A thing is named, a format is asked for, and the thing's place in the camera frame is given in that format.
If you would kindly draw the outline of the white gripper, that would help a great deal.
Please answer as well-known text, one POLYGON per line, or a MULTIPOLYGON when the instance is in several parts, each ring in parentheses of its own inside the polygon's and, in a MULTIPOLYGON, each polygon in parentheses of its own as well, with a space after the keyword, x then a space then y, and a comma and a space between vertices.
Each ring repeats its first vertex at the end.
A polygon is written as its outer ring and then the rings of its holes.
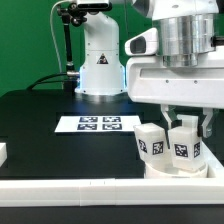
POLYGON ((205 54, 196 67, 166 68, 156 57, 135 57, 127 63, 128 95, 134 102, 161 104, 168 128, 182 125, 176 106, 201 107, 204 119, 198 136, 212 136, 219 110, 224 109, 224 56, 205 54))

